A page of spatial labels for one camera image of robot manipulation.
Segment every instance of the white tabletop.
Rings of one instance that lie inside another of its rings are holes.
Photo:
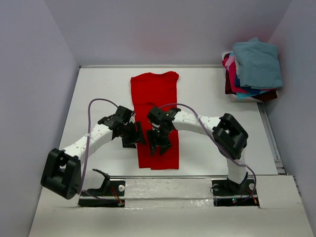
[[[258,176],[260,208],[214,207],[210,179],[128,179],[125,208],[43,189],[30,237],[312,237],[291,176]]]
[[[246,162],[257,174],[277,174],[274,158],[255,103],[232,103],[225,95],[225,77],[221,68],[94,68],[80,69],[69,109],[61,146],[66,147],[87,132],[87,106],[94,98],[106,98],[133,109],[131,77],[146,72],[179,74],[179,103],[193,107],[200,115],[219,117],[230,113],[249,134]],[[92,124],[115,112],[106,102],[92,105]],[[211,141],[203,135],[179,132],[179,170],[150,170],[138,167],[137,151],[124,149],[117,138],[104,145],[89,158],[88,170],[101,169],[110,175],[227,175],[227,164]]]

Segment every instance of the metal edge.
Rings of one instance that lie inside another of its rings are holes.
[[[301,191],[300,191],[300,189],[298,187],[297,180],[296,180],[295,176],[293,176],[293,180],[294,180],[294,183],[295,183],[295,186],[296,186],[296,189],[297,189],[297,192],[298,192],[299,196],[302,197],[302,194],[301,194]]]
[[[83,65],[83,68],[222,68],[222,65]]]
[[[286,174],[264,103],[257,103],[278,174]]]
[[[257,174],[256,176],[274,176],[275,174]],[[227,179],[227,175],[153,175],[153,176],[115,176],[111,175],[111,180],[117,179]]]

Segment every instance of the light blue towel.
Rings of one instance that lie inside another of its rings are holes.
[[[260,42],[257,37],[235,43],[233,51],[239,61],[240,86],[253,89],[283,87],[277,50],[276,45]]]

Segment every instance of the black mount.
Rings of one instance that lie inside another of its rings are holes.
[[[213,127],[214,140],[224,148],[233,159],[240,159],[247,146],[248,133],[231,114],[224,114],[221,121]]]
[[[71,157],[56,148],[48,154],[40,184],[64,197],[76,195],[81,183],[81,164],[78,157]]]
[[[157,147],[160,147],[161,156],[170,149],[172,144],[168,136],[172,130],[175,130],[172,121],[179,111],[181,110],[178,108],[172,108],[166,112],[156,106],[149,111],[147,118],[151,123],[159,126],[159,128],[153,127],[153,130],[147,130],[151,156],[154,156]]]
[[[109,187],[110,187],[110,176],[104,172],[102,172],[101,170],[99,169],[92,169],[93,171],[95,172],[98,172],[99,174],[102,174],[103,177],[104,177],[104,180],[103,180],[103,183],[101,185],[100,188],[98,189],[88,189],[87,192],[93,196],[104,196],[107,191],[109,190]]]
[[[146,144],[146,141],[141,123],[129,122],[132,115],[133,111],[119,106],[114,115],[103,117],[98,121],[98,124],[104,124],[113,131],[112,140],[116,137],[121,137],[124,148],[136,148],[136,143]]]
[[[240,184],[237,184],[229,179],[214,179],[212,180],[211,192],[218,197],[231,197],[242,195],[249,184],[253,184],[252,179],[248,179],[248,172]]]

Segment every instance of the cable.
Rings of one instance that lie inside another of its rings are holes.
[[[175,105],[179,105],[179,106],[183,106],[183,107],[186,107],[188,108],[189,110],[191,110],[193,112],[193,114],[197,117],[197,120],[199,121],[199,123],[201,124],[203,130],[205,131],[205,133],[207,134],[207,136],[212,140],[212,142],[217,146],[218,150],[220,151],[221,154],[223,154],[227,159],[230,159],[235,165],[239,166],[239,167],[246,167],[247,169],[249,169],[253,175],[253,183],[254,183],[254,187],[253,187],[253,190],[252,190],[252,193],[251,195],[249,195],[247,198],[245,198],[241,203],[247,201],[249,198],[251,198],[252,195],[254,195],[255,193],[255,190],[256,190],[256,187],[257,187],[257,177],[256,177],[256,174],[255,172],[247,165],[247,164],[239,164],[238,162],[236,162],[232,157],[231,155],[226,152],[225,149],[222,148],[222,146],[220,144],[218,144],[213,135],[208,131],[208,129],[204,126],[202,120],[199,118],[197,112],[191,108],[190,106],[188,105],[185,105],[185,104],[180,104],[180,103],[172,103],[172,104],[166,104],[166,105],[163,105],[163,106],[160,106],[159,108],[163,108],[163,107],[166,107],[166,106],[175,106]]]
[[[113,187],[110,187],[110,191],[112,193],[112,195],[114,196],[115,200],[118,203],[118,206],[122,206],[124,205],[124,203],[122,202],[122,200],[118,197],[115,189]],[[88,196],[98,199],[98,200],[102,200],[102,201],[110,201],[110,199],[106,199],[106,198],[100,198],[98,196],[92,195],[91,193],[89,193],[87,190],[82,190],[81,192],[86,193]]]
[[[252,197],[254,203],[257,204],[257,200],[256,200],[256,198],[251,194],[251,191],[250,191],[248,188],[246,188],[246,190],[247,190],[247,192],[250,194],[250,196]]]
[[[90,136],[89,136],[89,134],[91,132],[91,105],[92,105],[92,103],[94,101],[100,101],[100,100],[109,102],[109,103],[113,104],[115,107],[118,107],[117,104],[115,104],[111,100],[102,99],[102,98],[93,99],[93,100],[90,101],[90,103],[88,105],[88,135],[87,135],[87,143],[86,143],[86,149],[85,149],[85,154],[84,154],[84,165],[83,165],[81,183],[80,183],[80,186],[79,186],[78,194],[80,194],[81,191],[82,191],[84,177],[85,177],[85,172],[87,170],[87,163],[88,163],[88,156],[89,156],[89,144],[90,144]]]

